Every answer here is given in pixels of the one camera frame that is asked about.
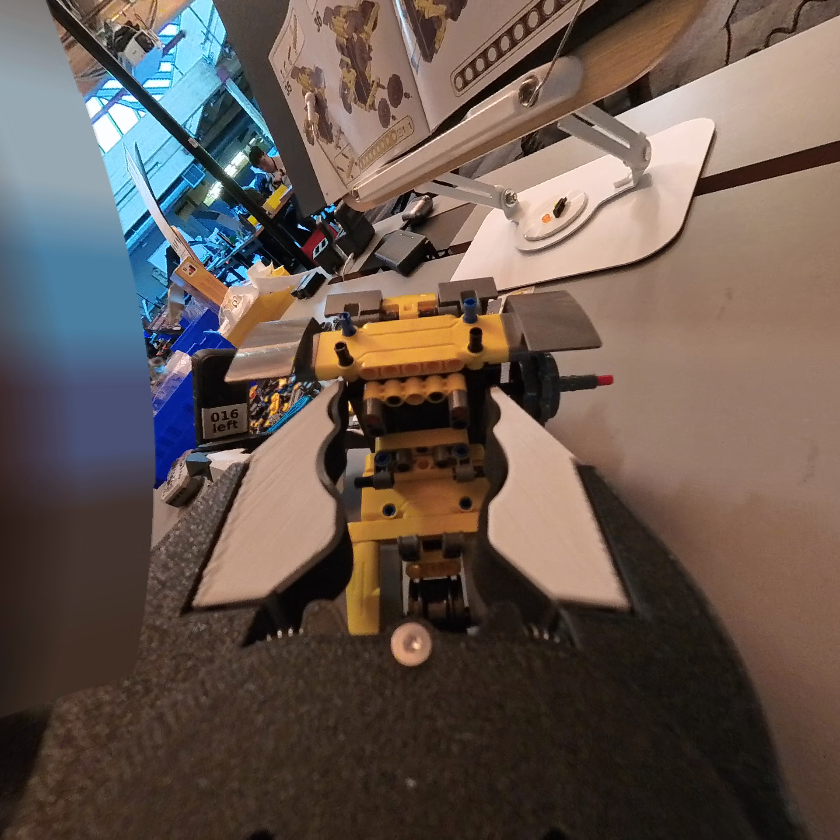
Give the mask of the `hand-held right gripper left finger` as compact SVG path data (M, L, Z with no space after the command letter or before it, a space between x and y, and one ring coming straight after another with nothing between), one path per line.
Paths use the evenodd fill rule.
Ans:
M341 493L345 386L336 381L259 446L196 582L190 607L258 606L259 621L299 631L350 582L353 549Z

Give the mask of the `black battery charger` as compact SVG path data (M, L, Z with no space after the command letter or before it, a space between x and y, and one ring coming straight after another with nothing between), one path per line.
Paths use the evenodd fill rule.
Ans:
M346 260L343 252L336 247L332 226L323 221L318 222L317 229L311 234L302 250L315 264L330 274L338 273Z
M354 209L342 200L334 210L335 222L341 228L341 235L336 238L336 246L346 256L357 257L363 254L375 236L370 220L363 212Z

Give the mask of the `black metal beam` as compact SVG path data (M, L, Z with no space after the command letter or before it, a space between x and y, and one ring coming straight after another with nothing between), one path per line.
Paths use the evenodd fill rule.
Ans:
M258 203L256 199L247 194L242 187L225 173L224 168L215 161L213 156L207 153L204 147L189 132L183 129L183 126L144 89L143 85L135 80L120 65L119 61L109 53L106 47L97 40L95 35L83 23L73 16L65 5L58 1L47 1L47 6L54 20L76 40L78 45L111 76L120 81L126 91L134 96L143 106L144 110L153 116L185 151L191 154L198 163L216 177L227 193L248 209L268 236L275 239L291 257L300 262L305 268L313 269L316 267L314 261L298 246L288 231L280 226L275 218L268 215L261 203Z

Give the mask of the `white book stand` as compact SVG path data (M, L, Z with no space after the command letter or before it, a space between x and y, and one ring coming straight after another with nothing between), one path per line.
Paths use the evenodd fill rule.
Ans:
M646 3L569 56L507 84L435 139L360 176L347 198L363 209L415 187L490 207L453 279L493 276L502 291L653 255L686 221L715 124L693 119L648 137L596 103L655 67L706 4ZM519 192L452 173L551 123L602 156ZM562 214L542 224L562 196Z

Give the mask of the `yellow cardboard box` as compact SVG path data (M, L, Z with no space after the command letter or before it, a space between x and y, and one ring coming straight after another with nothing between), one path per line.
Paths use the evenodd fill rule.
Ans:
M298 279L298 276L291 276L290 282L296 286ZM218 313L218 332L226 341L233 344L234 347L239 347L256 324L281 319L294 300L296 299L291 295L291 290L287 292L275 292L267 297L258 299L256 304L248 309L244 316L237 320L220 318Z

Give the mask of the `yellow grey brick vehicle model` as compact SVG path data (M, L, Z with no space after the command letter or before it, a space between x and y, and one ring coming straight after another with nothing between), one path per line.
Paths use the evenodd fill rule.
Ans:
M488 391L499 387L548 432L561 396L614 379L560 373L557 354L602 346L567 292L496 296L491 278L403 297L332 295L323 311L331 329L315 318L261 322L237 348L228 383L295 375L321 391L345 386L347 460L336 487L353 570L333 602L311 604L340 611L329 629L464 633L504 603L480 596ZM301 631L316 633L321 614Z

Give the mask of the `blue storage bin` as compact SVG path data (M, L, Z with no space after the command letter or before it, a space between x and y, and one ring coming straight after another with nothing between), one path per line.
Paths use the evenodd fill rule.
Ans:
M172 463L196 446L192 360L199 350L232 349L217 330L213 310L190 323L174 342L168 375L153 394L154 488L165 482Z

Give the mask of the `pile of small brick parts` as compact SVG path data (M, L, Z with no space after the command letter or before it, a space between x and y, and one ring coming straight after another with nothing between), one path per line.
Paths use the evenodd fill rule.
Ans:
M269 432L294 416L322 389L318 381L300 381L292 374L250 383L248 390L248 431Z

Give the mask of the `black power bank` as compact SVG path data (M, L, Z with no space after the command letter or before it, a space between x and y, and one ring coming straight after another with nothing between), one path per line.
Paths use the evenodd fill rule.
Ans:
M436 255L437 250L427 237L412 230L399 229L382 238L363 268L389 269L408 277L420 264Z

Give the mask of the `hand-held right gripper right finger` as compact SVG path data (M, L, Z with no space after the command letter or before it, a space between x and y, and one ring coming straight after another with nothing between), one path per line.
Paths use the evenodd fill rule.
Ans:
M578 460L501 388L486 399L480 596L550 625L572 606L626 615L632 603Z

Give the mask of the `clear plastic bags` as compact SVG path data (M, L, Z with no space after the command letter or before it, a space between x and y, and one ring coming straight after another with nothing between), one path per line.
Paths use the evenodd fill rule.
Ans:
M237 320L260 298L275 292L287 292L294 288L291 275L283 266L256 262L247 269L247 279L227 289L220 305L219 317Z

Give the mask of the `building instruction booklet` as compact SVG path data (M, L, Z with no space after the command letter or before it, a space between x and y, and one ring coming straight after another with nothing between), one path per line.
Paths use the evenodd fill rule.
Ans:
M289 2L269 63L322 199L356 207L562 115L582 62L535 50L601 22L599 2Z

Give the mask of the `tall brown cardboard box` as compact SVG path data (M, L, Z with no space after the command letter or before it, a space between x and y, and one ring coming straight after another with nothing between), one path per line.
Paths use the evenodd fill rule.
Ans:
M182 232L165 219L161 207L151 189L149 178L140 158L139 149L135 147L134 152L126 150L125 161L138 194L143 198L143 203L157 228L159 228L168 245L173 248L176 254L178 265L175 267L171 277L177 285L189 292L193 297L203 300L208 307L218 312L227 295L227 287L214 274L207 270L194 253L192 247L187 243Z

